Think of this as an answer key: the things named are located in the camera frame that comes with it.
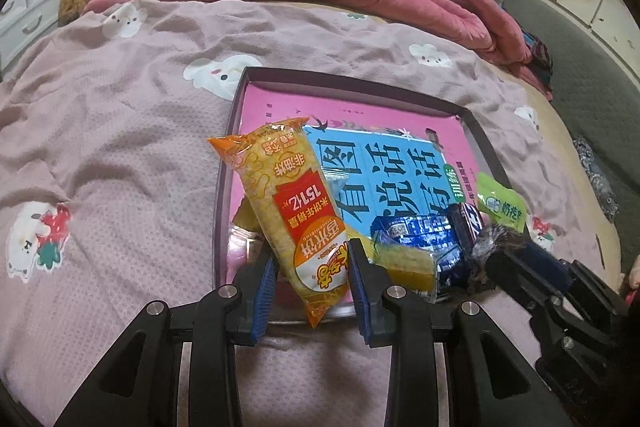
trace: green packet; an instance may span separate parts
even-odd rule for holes
[[[478,210],[489,214],[496,223],[524,230],[527,206],[516,191],[503,187],[491,176],[480,172],[476,175],[478,185]]]

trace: dresser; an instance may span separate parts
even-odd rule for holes
[[[0,9],[0,71],[58,24],[60,0],[8,0]]]

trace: orange snack wrapper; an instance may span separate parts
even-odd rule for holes
[[[249,134],[209,138],[240,175],[280,269],[316,327],[347,291],[347,235],[314,150],[308,118],[265,124]]]

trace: yellow snack package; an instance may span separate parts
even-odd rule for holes
[[[209,138],[238,174],[280,269],[316,327],[347,291],[347,236],[302,127],[308,118]]]

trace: silver bolt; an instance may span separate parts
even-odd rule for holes
[[[160,301],[153,301],[146,305],[146,312],[149,315],[159,315],[164,310],[164,304]]]
[[[467,315],[478,315],[480,313],[480,307],[478,306],[478,303],[473,301],[463,302],[460,308],[462,308],[462,311]]]
[[[225,284],[218,289],[218,295],[225,299],[233,297],[236,293],[238,293],[238,288],[232,284]]]
[[[564,349],[566,350],[573,349],[574,346],[575,346],[575,343],[571,337],[562,338],[562,347],[564,347]]]
[[[402,286],[395,284],[386,289],[386,294],[394,299],[401,299],[406,295],[406,290]]]

